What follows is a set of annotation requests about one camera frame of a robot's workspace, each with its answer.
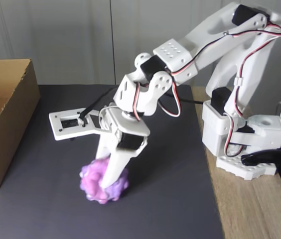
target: black plastic part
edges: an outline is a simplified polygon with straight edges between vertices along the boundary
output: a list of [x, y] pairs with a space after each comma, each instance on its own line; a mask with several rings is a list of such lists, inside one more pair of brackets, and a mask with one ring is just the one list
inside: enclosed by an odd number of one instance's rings
[[142, 142], [144, 137], [132, 135], [128, 133], [123, 133], [121, 142], [118, 143], [117, 148], [137, 150]]
[[244, 127], [239, 128], [237, 130], [237, 132], [240, 132], [240, 133], [255, 133], [254, 129], [251, 128], [250, 126], [248, 126], [247, 124]]
[[63, 128], [70, 128], [70, 127], [75, 127], [78, 126], [79, 124], [77, 123], [77, 119], [67, 119], [67, 120], [63, 120], [61, 121], [62, 123], [62, 127]]
[[88, 107], [86, 107], [79, 115], [79, 119], [84, 121], [84, 125], [85, 123], [85, 116], [91, 112], [91, 110], [96, 106], [96, 104], [104, 97], [106, 96], [109, 92], [111, 92], [111, 90], [116, 89], [118, 86], [115, 87], [111, 87], [109, 88], [107, 91], [105, 91], [103, 94], [101, 94], [92, 104], [90, 104]]
[[279, 116], [281, 113], [281, 104], [277, 104], [277, 107], [276, 107], [276, 116]]
[[241, 163], [256, 166], [260, 163], [274, 163], [281, 177], [281, 149], [264, 150], [241, 156]]
[[[129, 112], [129, 114], [130, 114], [130, 116], [135, 117], [134, 112]], [[144, 116], [144, 112], [137, 112], [137, 114], [138, 114], [139, 117], [143, 117]]]
[[252, 18], [253, 16], [257, 15], [258, 13], [265, 15], [268, 20], [270, 19], [270, 16], [264, 11], [261, 11], [256, 8], [251, 8], [245, 5], [239, 5], [232, 18], [232, 23], [235, 24], [236, 26], [239, 26], [245, 21]]
[[165, 71], [166, 64], [157, 56], [150, 57], [147, 61], [140, 65], [141, 70], [145, 74], [148, 81], [151, 81], [154, 74], [158, 71]]
[[221, 115], [224, 114], [225, 104], [230, 97], [231, 91], [227, 87], [213, 90], [211, 95], [211, 106]]

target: mounting hole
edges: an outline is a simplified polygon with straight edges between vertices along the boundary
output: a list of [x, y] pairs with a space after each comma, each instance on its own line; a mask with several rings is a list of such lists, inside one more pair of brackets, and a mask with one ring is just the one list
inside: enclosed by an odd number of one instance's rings
[[261, 123], [262, 123], [263, 125], [270, 125], [270, 124], [271, 124], [269, 121], [266, 121], [266, 120], [261, 121]]

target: gray wall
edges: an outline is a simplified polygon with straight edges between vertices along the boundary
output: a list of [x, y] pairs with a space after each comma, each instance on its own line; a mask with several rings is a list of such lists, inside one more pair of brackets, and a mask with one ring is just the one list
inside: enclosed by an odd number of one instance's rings
[[[0, 58], [31, 57], [40, 84], [114, 84], [115, 79], [119, 83], [124, 74], [134, 70], [134, 58], [140, 52], [151, 52], [170, 38], [182, 38], [230, 2], [0, 0]], [[281, 13], [281, 0], [240, 2]], [[192, 83], [206, 85], [213, 67], [200, 72]], [[271, 114], [278, 101], [281, 39], [251, 105], [255, 113]]]
[[109, 0], [0, 0], [0, 58], [32, 58], [40, 84], [114, 84]]

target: table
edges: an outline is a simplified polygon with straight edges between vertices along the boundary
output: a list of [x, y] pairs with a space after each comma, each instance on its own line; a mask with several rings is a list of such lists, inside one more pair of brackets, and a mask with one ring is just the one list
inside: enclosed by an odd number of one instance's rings
[[[151, 135], [128, 165], [123, 198], [106, 205], [85, 199], [79, 172], [94, 159], [99, 136], [55, 141], [48, 114], [87, 107], [109, 87], [40, 86], [41, 100], [0, 188], [0, 239], [223, 238], [193, 104], [183, 103], [179, 118], [160, 109], [145, 118]], [[192, 98], [189, 86], [179, 94]], [[172, 98], [163, 103], [176, 110]]]
[[[193, 87], [195, 100], [205, 101], [204, 87]], [[200, 130], [202, 106], [196, 105]], [[281, 179], [261, 176], [245, 181], [216, 168], [216, 158], [205, 147], [209, 172], [226, 239], [281, 239]]]

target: purple toy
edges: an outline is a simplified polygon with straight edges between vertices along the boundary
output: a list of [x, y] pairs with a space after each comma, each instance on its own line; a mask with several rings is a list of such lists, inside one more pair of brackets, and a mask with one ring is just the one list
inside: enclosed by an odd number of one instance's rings
[[82, 167], [80, 188], [85, 191], [86, 198], [90, 201], [96, 200], [100, 204], [105, 204], [109, 200], [117, 201], [129, 185], [128, 172], [127, 169], [124, 169], [114, 184], [106, 189], [100, 187], [109, 160], [109, 158], [95, 159], [89, 165]]

